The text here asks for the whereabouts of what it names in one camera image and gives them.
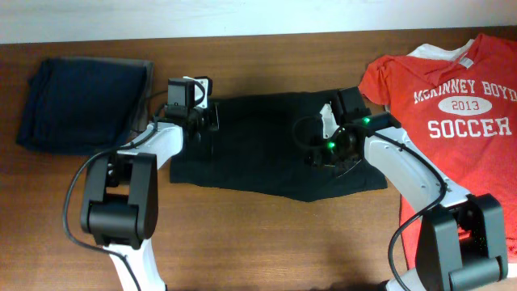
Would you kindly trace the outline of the black shorts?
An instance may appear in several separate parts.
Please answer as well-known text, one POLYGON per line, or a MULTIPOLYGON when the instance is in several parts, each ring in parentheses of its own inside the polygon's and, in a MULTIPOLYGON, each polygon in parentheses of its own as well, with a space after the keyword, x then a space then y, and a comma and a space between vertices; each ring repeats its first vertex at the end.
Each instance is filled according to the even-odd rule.
POLYGON ((329 90, 216 100, 219 129, 188 141, 171 159, 170 182, 304 202, 386 188, 384 175, 367 162, 312 167, 294 142, 322 143, 317 114, 337 97, 329 90))

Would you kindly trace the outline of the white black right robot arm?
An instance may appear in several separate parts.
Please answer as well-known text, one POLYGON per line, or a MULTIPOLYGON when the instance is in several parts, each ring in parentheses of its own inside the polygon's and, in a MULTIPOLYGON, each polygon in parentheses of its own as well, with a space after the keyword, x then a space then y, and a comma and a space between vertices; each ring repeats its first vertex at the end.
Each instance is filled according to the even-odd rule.
POLYGON ((309 144, 310 164, 348 170, 353 162, 367 162, 413 208, 390 249, 410 224, 421 222, 414 268, 395 272, 381 290, 472 290, 515 277, 499 202, 447 177, 390 113, 372 114, 353 87, 331 93, 315 118, 322 135, 309 144))

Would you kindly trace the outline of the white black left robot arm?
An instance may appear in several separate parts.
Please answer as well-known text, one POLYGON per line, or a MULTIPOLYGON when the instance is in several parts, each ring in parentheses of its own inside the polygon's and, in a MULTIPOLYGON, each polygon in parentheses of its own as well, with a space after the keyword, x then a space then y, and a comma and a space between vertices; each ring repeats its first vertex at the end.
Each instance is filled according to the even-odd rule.
POLYGON ((85 166, 80 223, 93 248, 110 256, 125 290, 165 290, 153 253, 158 223, 158 170, 190 139, 219 129, 208 97, 212 79, 171 78, 167 101, 126 145, 96 154, 85 166))

